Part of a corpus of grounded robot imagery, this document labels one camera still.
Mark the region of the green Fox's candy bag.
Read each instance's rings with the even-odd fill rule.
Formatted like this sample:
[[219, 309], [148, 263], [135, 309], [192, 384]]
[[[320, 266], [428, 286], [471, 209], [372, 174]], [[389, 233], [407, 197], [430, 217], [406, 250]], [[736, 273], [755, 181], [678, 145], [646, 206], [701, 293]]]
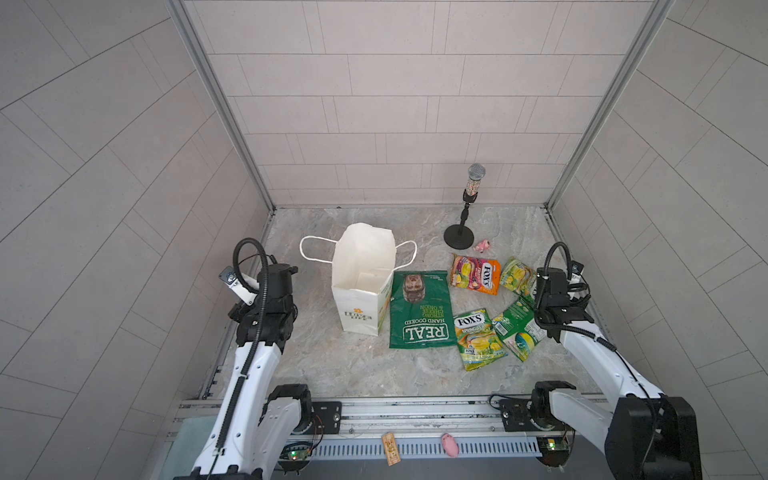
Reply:
[[536, 346], [547, 338], [534, 320], [534, 312], [525, 297], [519, 297], [492, 319], [492, 326], [507, 349], [525, 362]]
[[518, 295], [533, 297], [536, 271], [518, 258], [511, 257], [502, 269], [501, 285]]
[[454, 318], [458, 351], [466, 371], [477, 370], [507, 356], [485, 308]]

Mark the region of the green Real chips bag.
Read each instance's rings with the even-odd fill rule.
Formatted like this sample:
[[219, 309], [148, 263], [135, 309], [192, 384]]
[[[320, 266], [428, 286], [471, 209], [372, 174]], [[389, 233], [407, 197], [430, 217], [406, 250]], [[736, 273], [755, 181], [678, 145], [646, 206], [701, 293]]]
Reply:
[[448, 272], [396, 271], [390, 303], [391, 349], [454, 346], [455, 328]]

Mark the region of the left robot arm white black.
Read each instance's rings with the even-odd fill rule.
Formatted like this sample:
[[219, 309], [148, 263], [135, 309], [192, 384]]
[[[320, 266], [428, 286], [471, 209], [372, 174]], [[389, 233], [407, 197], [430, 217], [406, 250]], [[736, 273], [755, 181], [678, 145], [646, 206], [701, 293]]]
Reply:
[[275, 388], [275, 374], [298, 308], [293, 301], [296, 266], [272, 260], [256, 278], [227, 267], [220, 279], [238, 295], [230, 311], [245, 342], [235, 353], [232, 376], [214, 427], [186, 479], [269, 479], [289, 436], [312, 424], [305, 384]]

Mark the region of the white paper bag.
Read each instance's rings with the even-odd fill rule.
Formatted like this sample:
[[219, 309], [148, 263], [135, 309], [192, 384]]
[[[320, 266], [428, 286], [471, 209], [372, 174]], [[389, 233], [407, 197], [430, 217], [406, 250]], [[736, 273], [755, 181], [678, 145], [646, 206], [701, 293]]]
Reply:
[[[308, 241], [333, 244], [332, 258], [307, 255], [304, 246]], [[398, 244], [389, 229], [355, 223], [338, 240], [305, 236], [299, 251], [308, 261], [331, 266], [331, 290], [342, 329], [377, 336], [388, 318], [394, 272], [413, 263], [418, 246], [413, 240]]]

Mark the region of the orange Fox's fruits candy bag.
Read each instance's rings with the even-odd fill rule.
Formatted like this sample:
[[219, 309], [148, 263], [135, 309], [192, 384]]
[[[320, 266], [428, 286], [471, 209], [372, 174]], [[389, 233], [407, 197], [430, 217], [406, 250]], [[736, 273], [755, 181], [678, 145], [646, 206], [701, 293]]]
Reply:
[[496, 260], [454, 254], [450, 285], [495, 296], [500, 288], [501, 272], [501, 264]]

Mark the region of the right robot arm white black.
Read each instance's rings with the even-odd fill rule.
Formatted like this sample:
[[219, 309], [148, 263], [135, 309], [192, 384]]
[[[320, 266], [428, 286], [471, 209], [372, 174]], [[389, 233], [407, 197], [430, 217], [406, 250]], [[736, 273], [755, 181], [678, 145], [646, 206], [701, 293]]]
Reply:
[[534, 320], [586, 369], [610, 408], [595, 406], [564, 381], [541, 381], [531, 397], [538, 422], [559, 421], [598, 448], [617, 479], [699, 479], [697, 419], [683, 398], [648, 381], [602, 334], [574, 298], [570, 272], [544, 266], [536, 273]]

